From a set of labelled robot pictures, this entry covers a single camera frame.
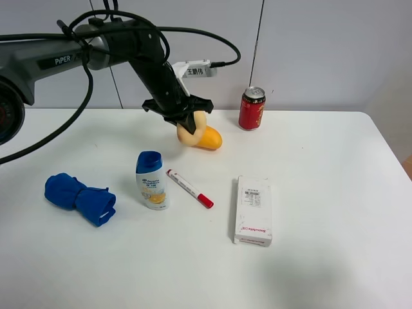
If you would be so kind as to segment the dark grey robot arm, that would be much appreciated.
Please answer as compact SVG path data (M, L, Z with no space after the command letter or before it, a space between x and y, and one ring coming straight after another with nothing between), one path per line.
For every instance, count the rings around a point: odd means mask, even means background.
M91 70L127 62L151 98L144 111L194 133L194 113L210 113L212 101L189 94L166 61L161 33L144 21L89 22L63 39L1 43L1 143L11 140L33 105L35 82L86 64Z

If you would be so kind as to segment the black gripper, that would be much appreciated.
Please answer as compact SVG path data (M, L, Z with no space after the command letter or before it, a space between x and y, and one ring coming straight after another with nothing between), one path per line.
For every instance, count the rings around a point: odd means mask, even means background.
M211 113L214 106L211 100L195 95L187 97L180 87L169 63L142 63L142 82L152 98L142 104L144 111L161 115L166 122L180 124L193 135L196 131L195 111Z

